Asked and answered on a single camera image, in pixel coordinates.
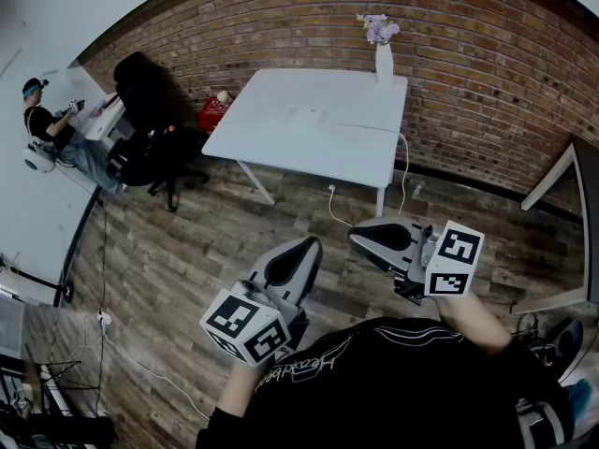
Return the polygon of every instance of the white table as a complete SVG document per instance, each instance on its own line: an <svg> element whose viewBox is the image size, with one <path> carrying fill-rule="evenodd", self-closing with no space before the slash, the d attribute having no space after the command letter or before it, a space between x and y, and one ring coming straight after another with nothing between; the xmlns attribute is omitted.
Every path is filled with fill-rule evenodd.
<svg viewBox="0 0 599 449"><path fill-rule="evenodd" d="M555 310L585 301L599 304L599 278L596 275L599 270L599 149L581 137L572 135L572 143L545 178L526 196L520 207L525 211L529 210L572 164L577 172L584 226L583 284L577 289L556 296L522 301L512 306L512 314Z"/></svg>
<svg viewBox="0 0 599 449"><path fill-rule="evenodd" d="M109 94L107 101L110 101L116 94ZM117 98L112 105L105 109L97 118L89 118L83 125L81 132L86 139L99 141L110 133L114 125L124 115L125 107L121 98Z"/></svg>
<svg viewBox="0 0 599 449"><path fill-rule="evenodd" d="M404 77L384 86L367 72L258 70L202 152L237 160L272 205L247 163L372 186L381 216L406 90Z"/></svg>

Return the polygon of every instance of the black t-shirt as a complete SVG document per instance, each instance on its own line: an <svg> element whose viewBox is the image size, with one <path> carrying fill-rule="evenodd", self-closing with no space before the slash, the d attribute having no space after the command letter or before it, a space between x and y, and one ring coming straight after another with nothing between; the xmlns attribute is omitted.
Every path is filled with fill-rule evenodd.
<svg viewBox="0 0 599 449"><path fill-rule="evenodd" d="M27 126L27 119L29 118L30 113L31 120L29 122L29 131L31 134L34 137L38 137L42 141L54 143L54 146L59 151L68 144L71 137L75 133L75 128L68 124L56 137L48 135L48 133L46 133L48 126L58 120L55 119L51 113L43 107L31 107L25 111L25 126Z"/></svg>
<svg viewBox="0 0 599 449"><path fill-rule="evenodd" d="M519 341L489 357L436 321L379 318L279 361L258 384L245 416L216 409L197 447L335 441L520 448L516 406L522 399L548 404L565 439L572 438L566 392ZM536 447L553 446L551 438L535 436Z"/></svg>

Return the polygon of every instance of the purple flower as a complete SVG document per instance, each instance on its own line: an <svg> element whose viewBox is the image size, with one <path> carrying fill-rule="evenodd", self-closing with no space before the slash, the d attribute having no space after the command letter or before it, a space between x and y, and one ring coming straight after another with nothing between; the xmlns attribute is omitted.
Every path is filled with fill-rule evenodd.
<svg viewBox="0 0 599 449"><path fill-rule="evenodd" d="M371 43L388 43L399 32L400 26L397 23L374 22L368 26L366 39Z"/></svg>
<svg viewBox="0 0 599 449"><path fill-rule="evenodd" d="M364 22L367 30L366 38L370 43L388 43L392 36L400 32L397 23L387 20L387 15L357 15L359 22Z"/></svg>

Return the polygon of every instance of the white vase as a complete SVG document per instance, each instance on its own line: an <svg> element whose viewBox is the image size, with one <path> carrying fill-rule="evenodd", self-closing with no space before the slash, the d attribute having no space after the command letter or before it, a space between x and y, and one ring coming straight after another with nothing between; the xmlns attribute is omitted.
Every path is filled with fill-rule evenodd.
<svg viewBox="0 0 599 449"><path fill-rule="evenodd" d="M376 77L381 85L390 86L393 80L393 53L388 43L376 44Z"/></svg>

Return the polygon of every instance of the table leg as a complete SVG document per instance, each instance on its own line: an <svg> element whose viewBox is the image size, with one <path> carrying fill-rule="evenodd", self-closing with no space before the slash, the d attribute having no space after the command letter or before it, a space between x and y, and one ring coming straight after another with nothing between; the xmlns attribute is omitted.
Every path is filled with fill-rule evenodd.
<svg viewBox="0 0 599 449"><path fill-rule="evenodd" d="M585 287L566 291L556 296L544 297L543 299L533 299L522 301L512 306L512 314L523 314L525 312L537 312L555 310L572 304L582 303L587 300L588 290Z"/></svg>
<svg viewBox="0 0 599 449"><path fill-rule="evenodd" d="M383 208L385 207L385 188L376 190L376 216L383 216Z"/></svg>
<svg viewBox="0 0 599 449"><path fill-rule="evenodd" d="M525 211L529 210L530 207L536 203L551 186L553 186L553 183L560 178L564 171L570 165L572 165L572 162L574 162L574 146L570 144L570 146L566 148L565 152L563 152L563 155L560 157L558 162L553 166L552 169L549 170L548 174L545 175L545 178L543 178L543 180L541 180L534 187L529 195L526 196L524 201L522 201L520 207Z"/></svg>
<svg viewBox="0 0 599 449"><path fill-rule="evenodd" d="M247 166L247 164L245 162L240 161L240 160L237 160L237 163L240 164L240 167L243 168L243 171L245 171L245 174L250 177L250 180L252 180L254 182L254 184L256 185L257 189L260 190L260 193L262 195L264 195L264 197L266 198L266 200L270 204L274 205L274 199L272 199L272 197L269 195L269 192L266 191L266 188L264 186L262 186L262 183L256 177L256 175L254 174L254 172L250 169L250 167Z"/></svg>

